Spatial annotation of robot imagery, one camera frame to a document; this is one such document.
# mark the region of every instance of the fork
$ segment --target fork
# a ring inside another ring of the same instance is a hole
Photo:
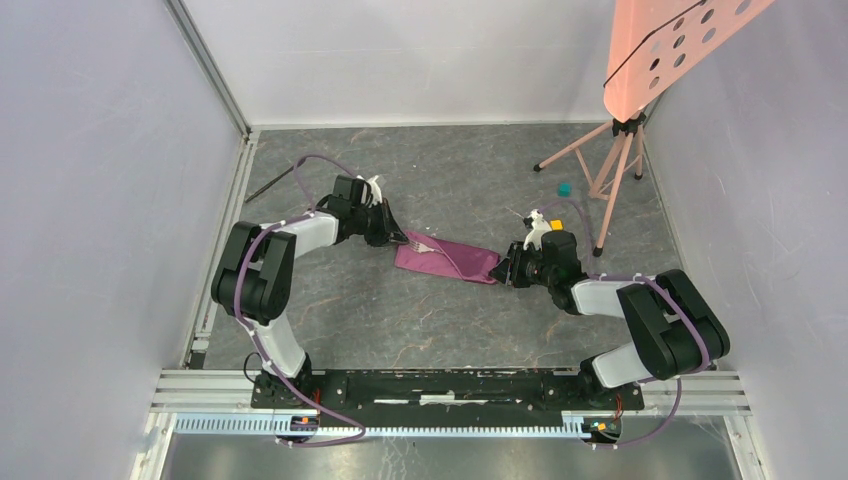
[[[442,253],[441,250],[428,247],[427,245],[424,245],[421,242],[416,242],[415,240],[410,240],[407,245],[409,245],[409,248],[411,248],[415,253]]]

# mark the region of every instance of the black mounting plate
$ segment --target black mounting plate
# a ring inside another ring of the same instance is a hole
[[[562,426],[562,411],[614,411],[617,394],[625,410],[645,408],[636,384],[581,397],[577,369],[324,370],[309,384],[304,393],[319,390],[322,405],[371,428]],[[258,409],[292,406],[290,395],[255,390],[251,401]],[[321,425],[347,426],[329,415]]]

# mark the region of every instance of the metal bar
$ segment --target metal bar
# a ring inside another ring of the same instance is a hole
[[[212,278],[215,275],[216,259],[220,258],[221,253],[224,251],[230,227],[241,215],[241,207],[247,191],[247,181],[250,178],[250,171],[253,167],[253,157],[256,154],[260,133],[257,131],[250,134],[242,146],[238,163],[233,171],[233,181],[230,183],[227,193],[227,202],[218,223],[218,236],[215,239],[212,253],[208,258],[209,263],[206,268],[203,291],[200,292],[198,302],[193,310],[194,331],[188,339],[185,362],[188,362],[188,357],[192,351],[205,351],[205,347],[208,347],[208,338],[212,332],[212,325],[215,322],[215,312],[217,310],[217,305],[212,302],[209,293],[209,289],[212,287]]]
[[[580,166],[583,167],[583,174],[586,175],[586,183],[591,185],[592,174],[589,173],[589,167],[586,165],[586,160],[583,158],[583,153],[580,152],[579,148],[575,148],[574,153],[577,155],[577,160],[580,160]]]
[[[147,416],[144,428],[146,442],[143,450],[136,454],[131,480],[156,480],[162,476],[176,421],[174,413],[151,413]]]
[[[557,153],[551,155],[545,161],[539,163],[539,168],[547,167],[548,165],[550,165],[551,163],[553,163],[554,161],[556,161],[560,157],[567,155],[569,152],[571,152],[575,148],[580,147],[581,145],[588,142],[589,140],[591,140],[591,139],[597,137],[598,135],[604,133],[605,130],[612,127],[612,122],[613,121],[610,120],[607,123],[600,125],[598,128],[592,130],[591,132],[587,133],[586,135],[583,135],[582,137],[580,137],[579,139],[577,139],[576,141],[574,141],[573,143],[571,143],[567,147],[565,147],[562,150],[558,151]]]
[[[604,160],[604,164],[601,165],[601,170],[598,172],[598,176],[595,177],[595,180],[592,181],[592,184],[589,187],[589,196],[595,196],[601,193],[601,183],[606,181],[607,175],[609,175],[610,170],[612,170],[612,166],[615,164],[618,154],[624,148],[624,141],[626,138],[627,135],[616,137],[615,142],[612,144],[612,148],[610,148],[610,151],[607,154],[607,158]]]
[[[302,413],[180,414],[174,433],[202,435],[278,435],[278,436],[349,436],[353,427],[321,427],[305,431],[294,427]],[[562,426],[548,427],[388,427],[369,428],[366,437],[439,437],[439,438],[589,438],[581,426],[583,417],[563,416]]]
[[[629,164],[627,164],[626,167],[624,167],[624,171],[626,172],[626,171],[630,170],[633,167],[633,165],[636,165],[636,162],[639,162],[641,159],[642,159],[642,157],[637,155],[636,158],[632,162],[630,162]],[[598,191],[598,193],[604,193],[610,187],[610,185],[612,185],[612,182],[614,182],[614,181],[615,180],[610,180],[609,182],[605,183],[604,186],[601,187],[601,189]]]
[[[735,372],[701,372],[682,376],[683,398],[678,415],[747,416],[748,399]],[[260,413],[250,408],[253,385],[240,370],[164,370],[153,396],[153,412]],[[676,382],[656,381],[642,386],[645,410],[625,415],[661,417],[674,403]],[[287,410],[297,414],[311,409]],[[570,415],[604,416],[612,411],[572,411]]]
[[[639,164],[636,165],[636,179],[642,178],[642,166],[645,163],[645,128],[639,125],[636,129],[636,157],[639,159]]]
[[[766,480],[770,478],[762,456],[752,434],[753,425],[750,417],[725,417],[727,434],[742,480]]]
[[[227,82],[224,81],[221,71],[218,69],[215,60],[212,58],[212,54],[209,52],[209,48],[203,41],[203,37],[200,36],[200,32],[197,30],[197,26],[194,24],[185,3],[183,0],[165,0],[165,5],[174,17],[177,27],[182,32],[186,43],[188,43],[191,49],[191,53],[197,59],[197,63],[200,64],[201,70],[203,70],[209,83],[212,84],[212,88],[215,89],[218,98],[224,104],[224,108],[227,110],[227,114],[233,125],[242,135],[250,135],[250,124],[242,114],[241,109],[239,109],[238,103],[236,103],[235,97],[233,97],[229,87],[227,87]]]

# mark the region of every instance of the purple towel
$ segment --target purple towel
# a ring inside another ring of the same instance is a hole
[[[494,284],[489,271],[497,266],[500,255],[485,248],[435,239],[416,232],[405,232],[410,240],[435,248],[438,252],[417,253],[408,245],[398,247],[395,266],[466,282]]]

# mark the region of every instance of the purple cable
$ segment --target purple cable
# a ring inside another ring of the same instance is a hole
[[[269,363],[270,366],[271,366],[271,370],[274,371],[274,375],[276,375],[280,379],[280,381],[283,382],[283,384],[286,386],[286,388],[291,390],[291,392],[297,398],[299,398],[303,403],[311,406],[312,408],[318,410],[321,413],[325,413],[325,414],[327,414],[327,415],[329,415],[333,418],[341,420],[341,421],[347,423],[348,425],[356,427],[360,430],[359,433],[357,433],[356,435],[353,435],[353,436],[350,436],[350,437],[345,437],[345,438],[337,438],[337,439],[334,439],[334,440],[326,440],[326,441],[315,442],[315,443],[293,443],[293,442],[288,443],[289,447],[296,447],[296,448],[315,448],[315,447],[329,447],[329,446],[332,446],[332,445],[343,445],[343,444],[346,444],[346,443],[351,443],[351,442],[354,442],[356,440],[359,440],[360,438],[365,436],[365,427],[362,424],[360,424],[359,422],[357,422],[356,420],[354,420],[352,418],[348,418],[348,417],[346,417],[346,416],[344,416],[340,413],[337,413],[337,412],[334,412],[333,410],[330,410],[329,408],[321,406],[319,403],[312,401],[311,398],[307,397],[300,390],[298,390],[297,387],[295,387],[294,384],[292,384],[291,381],[288,378],[286,378],[286,375],[282,372],[282,370],[280,370],[280,368],[274,362],[271,361],[270,356],[268,355],[268,351],[265,349],[265,346],[262,345],[262,342],[259,341],[259,338],[255,334],[253,334],[254,330],[252,328],[252,325],[250,323],[248,323],[247,320],[245,320],[244,315],[242,315],[242,312],[241,312],[241,292],[242,292],[242,288],[244,287],[244,277],[247,274],[247,267],[248,267],[248,264],[250,263],[250,259],[253,258],[253,254],[256,253],[256,249],[259,247],[259,244],[262,243],[262,240],[265,237],[267,237],[271,232],[273,232],[275,229],[277,229],[277,228],[279,228],[283,225],[291,225],[292,223],[297,223],[297,222],[300,222],[302,220],[306,220],[307,218],[311,218],[311,215],[301,215],[299,217],[292,218],[292,219],[287,220],[285,222],[275,223],[273,225],[270,225],[268,228],[262,230],[262,232],[259,233],[259,235],[256,237],[256,239],[253,240],[253,242],[250,244],[250,248],[247,249],[247,254],[244,257],[244,261],[242,262],[241,267],[239,268],[239,275],[238,275],[238,279],[236,280],[235,298],[233,299],[233,310],[234,310],[234,313],[235,313],[236,320],[239,322],[239,324],[242,327],[244,327],[249,333],[251,333],[250,339],[253,342],[254,347],[256,347],[256,351],[259,353],[259,356],[262,358],[263,365],[265,363]]]
[[[683,381],[679,378],[677,379],[677,397],[674,399],[674,405],[671,406],[671,411],[668,412],[668,416],[665,417],[665,420],[662,421],[660,426],[654,429],[653,432],[645,435],[644,437],[634,438],[633,440],[628,440],[622,443],[616,443],[615,445],[608,445],[605,443],[592,443],[592,448],[600,448],[603,450],[617,450],[622,447],[634,447],[639,445],[640,443],[647,442],[652,438],[656,437],[660,433],[663,432],[669,425],[671,425],[671,420],[674,419],[674,415],[677,413],[677,409],[680,407],[680,399],[683,397]]]
[[[317,208],[317,205],[315,204],[315,198],[312,196],[312,192],[310,192],[309,189],[306,188],[306,184],[303,183],[303,178],[301,178],[300,172],[297,171],[298,167],[306,163],[306,161],[310,158],[320,158],[321,160],[326,160],[332,163],[333,165],[341,168],[346,174],[353,178],[356,178],[356,174],[353,173],[351,169],[344,166],[342,163],[333,160],[332,158],[325,157],[324,155],[319,155],[317,153],[307,153],[306,155],[300,157],[298,161],[294,162],[294,168],[292,169],[292,173],[294,173],[294,179],[297,182],[297,185],[303,191],[303,194],[306,196],[306,200],[309,202],[309,210],[314,212]]]
[[[606,281],[640,281],[654,289],[662,299],[671,306],[671,309],[674,310],[674,313],[680,317],[680,320],[683,321],[683,325],[686,326],[686,330],[689,331],[689,334],[692,335],[692,338],[695,339],[695,343],[698,345],[698,351],[701,353],[701,365],[698,366],[692,373],[698,373],[705,370],[710,365],[710,355],[707,351],[707,345],[704,343],[704,339],[701,337],[701,334],[698,333],[698,330],[695,328],[695,324],[689,319],[689,317],[683,312],[683,309],[680,308],[680,305],[671,298],[671,295],[668,294],[662,287],[657,285],[656,282],[651,280],[650,278],[642,275],[639,277],[633,277],[632,275],[596,275],[592,273],[592,243],[594,243],[592,239],[592,232],[589,229],[589,220],[586,217],[586,212],[580,207],[580,204],[577,203],[573,198],[558,198],[557,200],[545,205],[544,207],[538,208],[539,213],[543,213],[545,210],[555,207],[557,205],[561,205],[563,203],[571,204],[575,210],[577,210],[577,214],[580,216],[580,220],[583,222],[583,230],[586,234],[586,245],[588,250],[586,263],[588,264],[586,269],[589,271],[589,277],[595,280],[606,280]]]

